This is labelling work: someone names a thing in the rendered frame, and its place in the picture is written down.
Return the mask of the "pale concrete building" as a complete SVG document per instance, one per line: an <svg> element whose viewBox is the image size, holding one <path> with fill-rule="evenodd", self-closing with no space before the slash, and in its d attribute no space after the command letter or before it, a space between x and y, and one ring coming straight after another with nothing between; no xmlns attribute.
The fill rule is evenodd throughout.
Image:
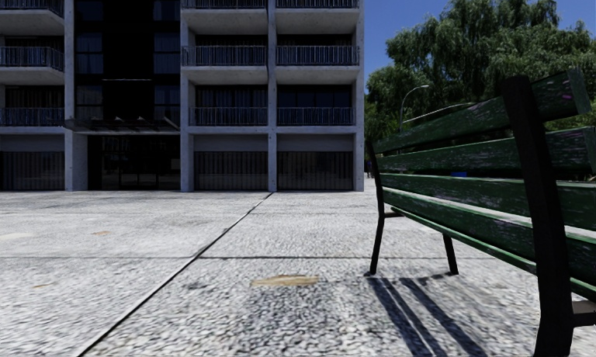
<svg viewBox="0 0 596 357"><path fill-rule="evenodd" d="M363 0L0 0L0 191L360 190Z"/></svg>

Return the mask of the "trees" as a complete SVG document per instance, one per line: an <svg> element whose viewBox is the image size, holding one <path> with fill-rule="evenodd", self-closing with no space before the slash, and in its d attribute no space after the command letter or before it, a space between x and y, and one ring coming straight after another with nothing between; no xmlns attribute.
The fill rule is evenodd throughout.
<svg viewBox="0 0 596 357"><path fill-rule="evenodd" d="M582 70L590 109L549 128L596 126L596 36L582 21L561 28L555 0L450 0L438 16L389 38L386 52L390 64L366 83L368 140L397 132L402 100L419 85L430 87L407 97L403 128L490 99L505 78L538 80L569 68Z"/></svg>

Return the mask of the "green bench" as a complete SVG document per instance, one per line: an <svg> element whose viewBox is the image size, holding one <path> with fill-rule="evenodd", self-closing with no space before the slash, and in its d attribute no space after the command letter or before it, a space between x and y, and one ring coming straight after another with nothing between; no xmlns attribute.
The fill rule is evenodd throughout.
<svg viewBox="0 0 596 357"><path fill-rule="evenodd" d="M590 112L579 68L501 83L498 97L367 141L379 219L407 217L534 274L535 355L568 355L573 330L596 325L596 127L549 131Z"/></svg>

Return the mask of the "grey street lamp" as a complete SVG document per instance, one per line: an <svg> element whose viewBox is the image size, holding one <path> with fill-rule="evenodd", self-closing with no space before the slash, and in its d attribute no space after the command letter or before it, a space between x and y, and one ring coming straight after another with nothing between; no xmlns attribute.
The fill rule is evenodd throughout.
<svg viewBox="0 0 596 357"><path fill-rule="evenodd" d="M430 87L430 85L419 85L419 86L417 86L417 87L415 87L415 88L411 89L411 90L410 90L409 92L407 92L407 93L406 93L406 95L404 96L404 98L403 98L403 100L402 100L402 103L401 103L401 105L400 105L400 112L399 112L399 113L400 113L400 118L399 118L399 119L400 119L400 122L399 122L399 127L398 127L398 130L399 130L399 132L400 132L400 133L401 133L401 132L402 132L402 130L403 130L403 123L404 123L404 104L405 104L405 101L406 101L407 97L408 97L408 96L409 96L409 95L410 95L412 92L415 92L415 91L416 91L416 90L418 90L418 89L425 89L425 88L429 88L429 87Z"/></svg>

